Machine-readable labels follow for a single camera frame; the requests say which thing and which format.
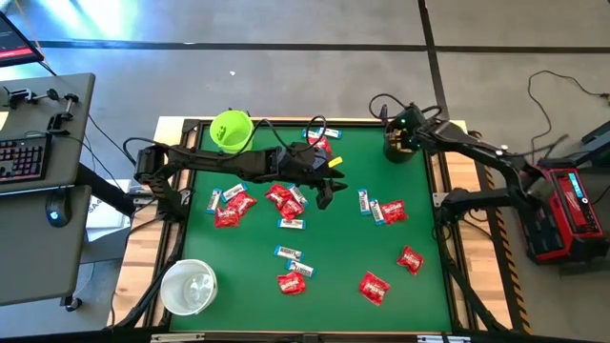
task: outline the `gray floor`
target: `gray floor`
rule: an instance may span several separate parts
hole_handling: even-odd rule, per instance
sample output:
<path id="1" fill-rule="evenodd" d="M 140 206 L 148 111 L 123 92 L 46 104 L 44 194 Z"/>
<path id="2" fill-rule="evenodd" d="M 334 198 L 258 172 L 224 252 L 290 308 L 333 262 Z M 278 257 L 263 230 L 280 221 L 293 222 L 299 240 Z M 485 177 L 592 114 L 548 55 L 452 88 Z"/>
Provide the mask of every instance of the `gray floor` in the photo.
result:
<path id="1" fill-rule="evenodd" d="M 36 36 L 45 41 L 424 43 L 417 0 L 22 0 L 20 4 Z M 610 46 L 606 0 L 428 0 L 428 9 L 438 45 Z M 8 15 L 32 37 L 14 6 Z M 232 107 L 261 116 L 367 117 L 369 99 L 382 91 L 421 106 L 435 103 L 425 52 L 44 49 L 44 53 L 58 73 L 96 74 L 91 115 L 118 142 L 129 136 L 152 137 L 161 115 L 212 115 Z M 529 138 L 545 129 L 543 117 L 527 97 L 529 74 L 549 69 L 577 77 L 591 91 L 610 91 L 609 58 L 441 53 L 438 61 L 451 117 L 466 119 L 491 143 L 528 151 Z M 0 69 L 0 80 L 43 75 L 46 71 L 37 65 Z M 565 80 L 542 75 L 534 80 L 533 93 L 554 126 L 538 145 L 570 134 L 555 154 L 571 151 L 583 134 L 609 118 L 610 108 L 603 101 Z M 88 135 L 114 176 L 132 176 L 126 159 L 93 126 Z M 91 157 L 84 153 L 82 159 L 88 164 Z M 591 197 L 604 186 L 592 181 Z M 605 214 L 609 199 L 600 202 L 600 212 Z M 554 268 L 534 266 L 520 254 L 516 231 L 511 232 L 511 243 L 534 332 L 607 340 L 610 296 L 603 287 L 609 273 L 561 279 Z M 9 323 L 0 326 L 0 336 L 102 328 L 118 266 L 118 262 L 96 264 L 80 295 L 87 306 L 79 312 L 65 313 L 56 299 L 0 308 L 0 321 Z M 78 287 L 89 278 L 91 267 L 81 267 Z"/>

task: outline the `red candy wrapper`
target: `red candy wrapper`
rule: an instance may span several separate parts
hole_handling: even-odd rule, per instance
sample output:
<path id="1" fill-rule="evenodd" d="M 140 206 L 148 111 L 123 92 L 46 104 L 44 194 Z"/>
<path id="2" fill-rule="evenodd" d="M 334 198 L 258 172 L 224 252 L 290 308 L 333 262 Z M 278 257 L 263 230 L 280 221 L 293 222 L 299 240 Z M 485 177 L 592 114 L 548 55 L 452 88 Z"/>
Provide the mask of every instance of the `red candy wrapper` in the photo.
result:
<path id="1" fill-rule="evenodd" d="M 383 303 L 383 298 L 389 290 L 390 284 L 374 276 L 372 272 L 366 272 L 366 275 L 364 275 L 360 282 L 360 292 L 362 295 L 377 306 Z"/>
<path id="2" fill-rule="evenodd" d="M 298 272 L 291 272 L 287 275 L 280 275 L 277 277 L 277 284 L 279 289 L 288 295 L 297 295 L 305 292 L 305 280 L 303 275 Z"/>
<path id="3" fill-rule="evenodd" d="M 234 209 L 217 208 L 213 215 L 213 225 L 217 228 L 234 228 L 239 226 L 239 213 Z"/>
<path id="4" fill-rule="evenodd" d="M 423 257 L 417 252 L 414 252 L 411 247 L 405 246 L 397 264 L 406 267 L 411 274 L 417 275 L 419 268 L 423 266 Z"/>
<path id="5" fill-rule="evenodd" d="M 278 210 L 282 209 L 282 206 L 291 199 L 293 195 L 282 185 L 273 185 L 271 188 L 265 193 L 265 197 L 275 203 L 275 206 Z"/>
<path id="6" fill-rule="evenodd" d="M 381 205 L 380 207 L 387 225 L 394 224 L 398 221 L 404 221 L 408 218 L 407 214 L 404 212 L 404 201 L 402 200 L 393 201 L 389 204 Z"/>
<path id="7" fill-rule="evenodd" d="M 239 216 L 244 216 L 248 212 L 248 209 L 256 204 L 256 199 L 251 197 L 246 192 L 238 193 L 233 199 L 227 204 L 227 209 L 236 210 Z"/>
<path id="8" fill-rule="evenodd" d="M 303 213 L 303 206 L 294 199 L 286 200 L 286 203 L 279 210 L 279 213 L 286 219 L 293 220 L 299 214 Z"/>
<path id="9" fill-rule="evenodd" d="M 314 144 L 316 140 L 317 140 L 317 138 L 313 138 L 313 137 L 307 138 L 307 141 L 309 142 L 310 145 Z M 331 151 L 331 143 L 328 142 L 328 139 L 326 139 L 325 136 L 322 136 L 322 139 L 320 139 L 320 141 L 317 142 L 317 144 L 315 144 L 315 147 L 318 149 L 325 150 L 329 155 L 333 155 L 333 152 Z"/>

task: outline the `keyboard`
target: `keyboard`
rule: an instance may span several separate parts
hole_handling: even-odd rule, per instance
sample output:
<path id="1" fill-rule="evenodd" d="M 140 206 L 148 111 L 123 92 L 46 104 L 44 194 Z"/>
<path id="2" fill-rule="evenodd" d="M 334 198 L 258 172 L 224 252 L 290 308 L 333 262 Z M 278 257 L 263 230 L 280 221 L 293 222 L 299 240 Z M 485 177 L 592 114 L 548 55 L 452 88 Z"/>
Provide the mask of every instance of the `keyboard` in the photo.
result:
<path id="1" fill-rule="evenodd" d="M 0 140 L 0 185 L 45 178 L 51 135 Z"/>

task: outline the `green mat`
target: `green mat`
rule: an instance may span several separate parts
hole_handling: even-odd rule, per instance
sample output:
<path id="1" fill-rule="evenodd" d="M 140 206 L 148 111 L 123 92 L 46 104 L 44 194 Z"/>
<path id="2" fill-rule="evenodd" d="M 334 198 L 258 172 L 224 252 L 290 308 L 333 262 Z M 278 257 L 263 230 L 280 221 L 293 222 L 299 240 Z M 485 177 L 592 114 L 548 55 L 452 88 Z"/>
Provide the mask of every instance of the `green mat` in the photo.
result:
<path id="1" fill-rule="evenodd" d="M 301 129 L 278 129 L 286 142 L 300 140 Z M 202 149 L 217 150 L 207 131 Z M 304 231 L 280 229 L 275 206 L 264 197 L 271 183 L 248 184 L 258 200 L 239 228 L 215 229 L 205 212 L 212 189 L 227 190 L 234 175 L 199 172 L 188 223 L 184 258 L 207 262 L 218 279 L 218 295 L 204 312 L 172 319 L 173 331 L 247 332 L 440 332 L 450 331 L 450 318 L 437 243 L 431 237 L 433 213 L 423 155 L 395 165 L 382 154 L 379 129 L 344 129 L 340 140 L 329 138 L 337 169 L 349 185 L 335 194 L 326 211 L 315 206 L 315 190 L 301 187 L 310 206 L 298 218 Z M 254 137 L 254 149 L 277 146 L 268 129 Z M 405 201 L 409 219 L 376 226 L 359 213 L 357 190 L 365 188 L 380 203 Z M 275 245 L 304 252 L 303 263 L 317 269 L 306 278 L 307 291 L 282 294 L 277 276 L 288 273 L 287 260 L 274 256 Z M 410 245 L 425 262 L 417 276 L 397 265 Z M 370 271 L 390 283 L 381 306 L 358 291 Z"/>

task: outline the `candy bar wrapper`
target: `candy bar wrapper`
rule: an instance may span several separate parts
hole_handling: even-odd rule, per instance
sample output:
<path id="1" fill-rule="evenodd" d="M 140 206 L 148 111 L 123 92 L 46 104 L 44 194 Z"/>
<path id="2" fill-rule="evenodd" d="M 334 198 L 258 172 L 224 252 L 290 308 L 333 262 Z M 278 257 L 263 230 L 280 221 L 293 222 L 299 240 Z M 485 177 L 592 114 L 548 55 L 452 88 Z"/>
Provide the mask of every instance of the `candy bar wrapper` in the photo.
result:
<path id="1" fill-rule="evenodd" d="M 284 186 L 282 185 L 272 185 L 269 190 L 265 193 L 265 197 L 275 203 L 275 207 L 280 211 L 286 201 L 293 197 L 293 194 L 290 193 Z"/>
<path id="2" fill-rule="evenodd" d="M 213 225 L 217 229 L 235 228 L 239 226 L 239 213 L 234 209 L 217 208 L 214 214 Z"/>
<path id="3" fill-rule="evenodd" d="M 232 188 L 226 190 L 222 193 L 222 201 L 227 202 L 234 198 L 234 196 L 238 195 L 240 192 L 244 192 L 248 190 L 248 186 L 245 183 L 238 183 Z"/>
<path id="4" fill-rule="evenodd" d="M 405 246 L 397 264 L 406 267 L 411 274 L 417 275 L 419 269 L 423 266 L 423 257 L 417 252 L 414 252 L 411 247 Z"/>
<path id="5" fill-rule="evenodd" d="M 322 128 L 319 128 L 317 130 L 317 134 L 321 134 L 322 133 Z M 341 130 L 333 130 L 333 129 L 329 129 L 326 128 L 326 130 L 324 131 L 324 135 L 325 136 L 329 136 L 329 137 L 333 137 L 336 139 L 341 139 L 341 137 L 343 136 L 343 131 Z"/>
<path id="6" fill-rule="evenodd" d="M 303 213 L 303 207 L 294 199 L 288 199 L 282 206 L 279 213 L 286 219 L 295 219 L 299 214 Z"/>
<path id="7" fill-rule="evenodd" d="M 305 230 L 305 228 L 307 228 L 307 223 L 305 223 L 305 220 L 279 219 L 279 220 L 277 220 L 277 226 L 279 228 L 285 228 L 285 229 L 301 229 L 301 230 Z"/>
<path id="8" fill-rule="evenodd" d="M 314 277 L 315 275 L 315 268 L 310 267 L 310 266 L 306 266 L 300 262 L 296 262 L 294 260 L 290 260 L 288 261 L 288 263 L 286 264 L 286 269 L 289 271 L 293 271 L 293 272 L 298 272 L 302 275 L 305 275 L 307 277 Z"/>
<path id="9" fill-rule="evenodd" d="M 360 214 L 370 215 L 371 204 L 369 204 L 369 193 L 365 189 L 358 190 L 358 200 L 360 201 Z"/>
<path id="10" fill-rule="evenodd" d="M 320 139 L 317 143 L 315 142 L 317 141 L 317 137 L 309 137 L 307 138 L 307 141 L 310 145 L 315 144 L 316 148 L 321 150 L 323 149 L 324 151 L 326 151 L 326 153 L 328 153 L 329 158 L 333 155 L 333 151 L 331 150 L 331 143 L 329 143 L 326 137 L 322 137 L 322 139 Z"/>
<path id="11" fill-rule="evenodd" d="M 218 203 L 220 202 L 221 195 L 222 195 L 221 189 L 212 190 L 212 197 L 210 197 L 210 201 L 208 202 L 208 208 L 206 209 L 207 213 L 214 214 L 216 212 L 216 208 L 218 207 Z"/>
<path id="12" fill-rule="evenodd" d="M 381 212 L 383 213 L 383 218 L 385 219 L 385 223 L 388 225 L 394 224 L 398 221 L 405 221 L 408 218 L 407 214 L 404 212 L 404 201 L 402 200 L 381 205 L 380 207 Z"/>
<path id="13" fill-rule="evenodd" d="M 369 201 L 369 205 L 371 206 L 371 212 L 373 213 L 375 225 L 385 224 L 385 218 L 383 217 L 383 212 L 381 211 L 381 207 L 379 206 L 377 199 L 371 199 L 371 201 Z"/>
<path id="14" fill-rule="evenodd" d="M 251 197 L 246 192 L 240 192 L 233 199 L 231 199 L 231 201 L 229 201 L 227 208 L 237 210 L 239 216 L 244 216 L 248 212 L 248 209 L 254 206 L 256 202 L 256 199 Z"/>
<path id="15" fill-rule="evenodd" d="M 300 261 L 303 259 L 303 252 L 296 251 L 294 249 L 281 247 L 279 245 L 275 246 L 275 256 L 286 257 L 288 259 L 292 259 L 294 261 Z"/>
<path id="16" fill-rule="evenodd" d="M 359 289 L 364 297 L 379 306 L 383 303 L 385 294 L 390 290 L 390 284 L 376 277 L 372 272 L 366 272 Z"/>
<path id="17" fill-rule="evenodd" d="M 307 138 L 318 138 L 320 136 L 320 134 L 316 131 L 305 131 L 305 129 L 303 129 L 303 131 L 301 131 L 301 137 L 305 138 L 307 136 Z"/>
<path id="18" fill-rule="evenodd" d="M 305 292 L 307 288 L 303 275 L 298 272 L 289 272 L 287 275 L 280 275 L 277 277 L 277 284 L 279 289 L 288 295 L 297 295 Z"/>
<path id="19" fill-rule="evenodd" d="M 293 195 L 296 201 L 303 205 L 303 207 L 307 207 L 309 205 L 309 201 L 307 201 L 305 195 L 303 195 L 301 190 L 295 184 L 288 185 L 288 191 Z"/>

